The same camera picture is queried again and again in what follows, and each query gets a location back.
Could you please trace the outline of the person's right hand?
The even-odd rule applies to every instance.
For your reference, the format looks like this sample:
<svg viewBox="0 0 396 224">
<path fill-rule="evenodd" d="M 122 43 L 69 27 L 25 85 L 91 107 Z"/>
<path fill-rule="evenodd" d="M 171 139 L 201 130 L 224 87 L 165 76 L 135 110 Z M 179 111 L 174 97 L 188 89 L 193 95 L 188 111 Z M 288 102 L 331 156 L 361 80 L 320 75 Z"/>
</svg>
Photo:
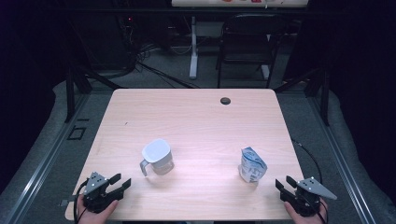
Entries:
<svg viewBox="0 0 396 224">
<path fill-rule="evenodd" d="M 328 223 L 328 205 L 324 200 L 320 200 L 319 214 L 312 217 L 300 216 L 290 203 L 284 202 L 284 207 L 293 220 L 294 224 L 327 224 Z"/>
</svg>

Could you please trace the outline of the white desk leg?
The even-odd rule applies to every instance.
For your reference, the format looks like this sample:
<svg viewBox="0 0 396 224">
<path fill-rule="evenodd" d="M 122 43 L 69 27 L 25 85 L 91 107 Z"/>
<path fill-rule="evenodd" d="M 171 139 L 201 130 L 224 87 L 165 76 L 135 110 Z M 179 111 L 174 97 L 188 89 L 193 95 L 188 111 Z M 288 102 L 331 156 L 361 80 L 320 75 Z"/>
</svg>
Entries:
<svg viewBox="0 0 396 224">
<path fill-rule="evenodd" d="M 190 65 L 190 79 L 197 78 L 198 67 L 198 50 L 197 50 L 197 35 L 196 35 L 196 19 L 191 18 L 191 65 Z"/>
</svg>

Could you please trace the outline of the person's left hand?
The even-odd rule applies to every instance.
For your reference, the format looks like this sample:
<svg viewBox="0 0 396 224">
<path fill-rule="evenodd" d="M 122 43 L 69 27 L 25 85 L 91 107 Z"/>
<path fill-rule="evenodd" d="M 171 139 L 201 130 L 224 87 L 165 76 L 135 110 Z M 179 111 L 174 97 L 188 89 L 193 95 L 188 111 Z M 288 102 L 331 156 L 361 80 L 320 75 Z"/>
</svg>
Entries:
<svg viewBox="0 0 396 224">
<path fill-rule="evenodd" d="M 107 219 L 113 214 L 119 204 L 118 200 L 113 201 L 104 211 L 101 213 L 90 212 L 83 202 L 83 196 L 78 196 L 77 210 L 78 224 L 106 224 Z"/>
</svg>

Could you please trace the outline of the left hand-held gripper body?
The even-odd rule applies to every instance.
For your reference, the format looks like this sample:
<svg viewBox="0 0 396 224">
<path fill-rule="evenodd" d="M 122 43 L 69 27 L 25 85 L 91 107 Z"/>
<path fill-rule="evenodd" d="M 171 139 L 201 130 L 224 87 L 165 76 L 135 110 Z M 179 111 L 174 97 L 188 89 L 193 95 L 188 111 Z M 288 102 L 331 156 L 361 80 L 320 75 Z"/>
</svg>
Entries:
<svg viewBox="0 0 396 224">
<path fill-rule="evenodd" d="M 113 201 L 123 198 L 124 189 L 119 187 L 111 192 L 106 189 L 110 184 L 108 179 L 97 172 L 93 172 L 88 178 L 88 183 L 83 192 L 83 202 L 90 212 L 96 214 L 104 211 Z"/>
</svg>

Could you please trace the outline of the black folding chair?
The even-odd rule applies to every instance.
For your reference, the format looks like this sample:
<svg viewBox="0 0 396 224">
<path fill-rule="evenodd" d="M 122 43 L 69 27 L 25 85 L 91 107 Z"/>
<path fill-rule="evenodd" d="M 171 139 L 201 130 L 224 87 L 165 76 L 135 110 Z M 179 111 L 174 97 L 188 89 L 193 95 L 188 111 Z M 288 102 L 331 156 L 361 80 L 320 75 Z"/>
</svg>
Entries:
<svg viewBox="0 0 396 224">
<path fill-rule="evenodd" d="M 224 64 L 250 64 L 268 66 L 268 88 L 288 25 L 285 18 L 275 14 L 243 13 L 227 19 L 221 27 L 219 38 L 217 87 L 221 85 Z"/>
</svg>

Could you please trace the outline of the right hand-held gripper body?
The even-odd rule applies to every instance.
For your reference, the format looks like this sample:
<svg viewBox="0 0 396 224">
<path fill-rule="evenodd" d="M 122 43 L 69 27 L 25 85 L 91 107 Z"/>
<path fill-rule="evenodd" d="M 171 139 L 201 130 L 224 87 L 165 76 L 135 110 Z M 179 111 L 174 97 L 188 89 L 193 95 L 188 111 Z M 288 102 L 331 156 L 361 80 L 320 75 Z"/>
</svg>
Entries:
<svg viewBox="0 0 396 224">
<path fill-rule="evenodd" d="M 288 202 L 302 217 L 312 217 L 319 213 L 320 198 L 336 200 L 337 196 L 325 188 L 314 177 L 296 181 L 297 188 L 293 193 L 280 192 L 280 200 Z"/>
</svg>

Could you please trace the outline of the aluminium floor rail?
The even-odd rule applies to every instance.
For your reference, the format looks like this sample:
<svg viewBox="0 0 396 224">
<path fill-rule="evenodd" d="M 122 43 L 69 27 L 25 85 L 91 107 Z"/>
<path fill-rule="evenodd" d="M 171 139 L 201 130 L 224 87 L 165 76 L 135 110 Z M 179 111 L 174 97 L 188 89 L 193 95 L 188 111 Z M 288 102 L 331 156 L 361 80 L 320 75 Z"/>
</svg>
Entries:
<svg viewBox="0 0 396 224">
<path fill-rule="evenodd" d="M 377 224 L 375 217 L 373 216 L 373 213 L 363 196 L 361 188 L 358 185 L 356 178 L 352 174 L 347 164 L 346 158 L 334 135 L 332 126 L 326 125 L 320 115 L 318 101 L 315 98 L 308 98 L 307 101 L 310 104 L 311 109 L 313 110 L 313 113 L 319 123 L 320 129 L 324 132 L 324 135 L 329 142 L 330 152 L 332 154 L 335 166 L 337 167 L 339 175 L 344 182 L 346 191 L 361 220 L 361 224 Z"/>
<path fill-rule="evenodd" d="M 61 103 L 38 136 L 16 176 L 0 195 L 0 224 L 72 224 L 60 200 L 79 184 L 83 164 L 92 145 L 96 122 L 93 110 L 101 100 L 94 95 L 78 97 L 76 114 L 64 122 Z"/>
</svg>

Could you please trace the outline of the black metal stand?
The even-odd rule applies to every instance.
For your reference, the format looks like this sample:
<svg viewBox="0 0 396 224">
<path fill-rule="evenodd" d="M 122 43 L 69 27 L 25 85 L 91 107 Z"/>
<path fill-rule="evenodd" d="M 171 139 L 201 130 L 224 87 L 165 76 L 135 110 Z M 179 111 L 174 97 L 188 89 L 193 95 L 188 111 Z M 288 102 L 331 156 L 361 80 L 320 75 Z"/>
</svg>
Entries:
<svg viewBox="0 0 396 224">
<path fill-rule="evenodd" d="M 69 122 L 71 118 L 74 117 L 76 112 L 75 87 L 77 87 L 82 94 L 91 93 L 92 85 L 90 84 L 88 78 L 93 78 L 108 86 L 112 90 L 121 89 L 120 85 L 100 76 L 87 66 L 71 64 L 65 76 L 67 102 L 67 115 L 64 121 L 65 123 Z"/>
<path fill-rule="evenodd" d="M 281 93 L 297 85 L 298 83 L 308 80 L 308 84 L 304 89 L 304 94 L 307 97 L 316 97 L 318 91 L 320 94 L 319 115 L 326 126 L 329 126 L 328 108 L 330 96 L 330 74 L 324 68 L 315 68 L 300 77 L 293 78 L 286 84 L 275 88 L 276 93 Z"/>
</svg>

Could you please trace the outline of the grey metal table bracket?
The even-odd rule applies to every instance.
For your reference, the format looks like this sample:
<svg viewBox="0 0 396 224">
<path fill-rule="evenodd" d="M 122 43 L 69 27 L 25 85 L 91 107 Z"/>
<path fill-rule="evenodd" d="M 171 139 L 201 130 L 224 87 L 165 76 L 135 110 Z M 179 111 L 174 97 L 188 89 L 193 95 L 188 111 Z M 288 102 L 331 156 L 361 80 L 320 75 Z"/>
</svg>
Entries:
<svg viewBox="0 0 396 224">
<path fill-rule="evenodd" d="M 70 203 L 74 203 L 77 199 L 78 199 L 78 197 L 76 195 L 71 195 L 67 199 L 60 200 L 59 205 L 61 207 L 64 207 L 64 206 L 69 205 Z"/>
</svg>

